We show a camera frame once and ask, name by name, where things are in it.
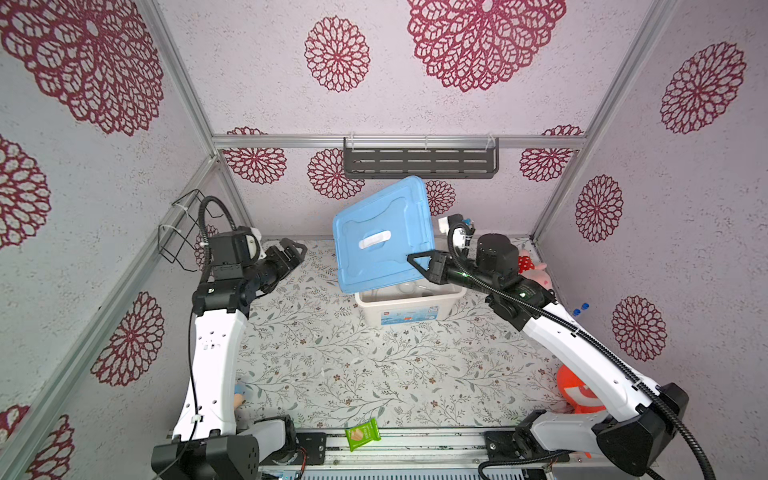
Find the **white plastic storage bin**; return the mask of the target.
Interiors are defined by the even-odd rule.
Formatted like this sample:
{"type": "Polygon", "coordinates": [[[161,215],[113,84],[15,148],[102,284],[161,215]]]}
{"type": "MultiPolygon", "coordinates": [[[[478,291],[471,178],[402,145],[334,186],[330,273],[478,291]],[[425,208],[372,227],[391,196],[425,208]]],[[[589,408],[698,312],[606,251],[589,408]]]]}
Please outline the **white plastic storage bin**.
{"type": "Polygon", "coordinates": [[[373,328],[445,320],[467,289],[427,280],[401,283],[354,294],[367,324],[373,328]]]}

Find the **blue plastic bin lid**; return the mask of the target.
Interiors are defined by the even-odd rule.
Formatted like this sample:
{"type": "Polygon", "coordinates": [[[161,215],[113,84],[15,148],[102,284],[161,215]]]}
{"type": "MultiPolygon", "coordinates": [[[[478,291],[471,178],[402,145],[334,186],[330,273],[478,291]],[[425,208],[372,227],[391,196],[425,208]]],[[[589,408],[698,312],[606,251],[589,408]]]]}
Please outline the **blue plastic bin lid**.
{"type": "Polygon", "coordinates": [[[425,182],[409,176],[338,213],[332,222],[346,294],[422,278],[408,256],[435,248],[425,182]]]}

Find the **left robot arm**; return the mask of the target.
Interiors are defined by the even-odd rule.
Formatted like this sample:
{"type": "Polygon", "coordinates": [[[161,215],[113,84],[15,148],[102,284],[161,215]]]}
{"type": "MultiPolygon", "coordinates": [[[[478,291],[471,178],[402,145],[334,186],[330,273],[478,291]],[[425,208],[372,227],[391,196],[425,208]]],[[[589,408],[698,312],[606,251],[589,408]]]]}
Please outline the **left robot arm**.
{"type": "Polygon", "coordinates": [[[257,479],[274,459],[305,462],[292,419],[270,417],[240,431],[236,362],[251,304],[305,260],[307,248],[283,238],[263,248],[255,229],[236,225],[222,200],[204,197],[196,224],[203,266],[187,328],[189,386],[168,443],[152,451],[157,479],[257,479]]]}

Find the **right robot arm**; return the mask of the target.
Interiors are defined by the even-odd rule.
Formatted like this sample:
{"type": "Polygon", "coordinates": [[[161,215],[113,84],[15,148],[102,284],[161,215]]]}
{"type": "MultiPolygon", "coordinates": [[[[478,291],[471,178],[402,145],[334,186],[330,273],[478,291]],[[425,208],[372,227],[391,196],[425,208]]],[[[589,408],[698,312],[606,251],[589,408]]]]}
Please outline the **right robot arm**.
{"type": "Polygon", "coordinates": [[[461,215],[442,219],[447,248],[408,254],[424,279],[484,294],[502,320],[554,354],[597,397],[600,411],[536,410],[512,430],[510,453],[492,454],[478,474],[495,466],[528,465],[570,454],[597,453],[628,475],[653,479],[653,463],[675,437],[691,450],[704,478],[715,470],[684,424],[689,397],[675,383],[660,385],[639,373],[584,329],[556,299],[541,270],[521,270],[519,249],[502,234],[484,234],[461,215]]]}

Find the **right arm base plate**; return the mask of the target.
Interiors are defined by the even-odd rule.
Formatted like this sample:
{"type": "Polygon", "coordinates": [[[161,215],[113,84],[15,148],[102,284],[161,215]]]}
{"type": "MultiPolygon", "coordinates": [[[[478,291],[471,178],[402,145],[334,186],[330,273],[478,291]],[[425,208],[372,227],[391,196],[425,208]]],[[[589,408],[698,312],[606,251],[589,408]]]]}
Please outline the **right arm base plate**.
{"type": "Polygon", "coordinates": [[[512,430],[488,430],[483,433],[488,461],[499,464],[528,457],[524,437],[512,430]]]}

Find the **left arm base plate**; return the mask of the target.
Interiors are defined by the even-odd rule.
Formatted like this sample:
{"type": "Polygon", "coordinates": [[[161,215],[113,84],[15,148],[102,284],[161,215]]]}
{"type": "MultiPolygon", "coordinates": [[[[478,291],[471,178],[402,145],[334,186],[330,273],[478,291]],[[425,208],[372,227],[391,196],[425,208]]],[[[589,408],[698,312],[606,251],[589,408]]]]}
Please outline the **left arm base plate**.
{"type": "Polygon", "coordinates": [[[295,446],[275,452],[260,463],[260,467],[321,466],[325,464],[328,434],[325,432],[299,432],[295,446]]]}

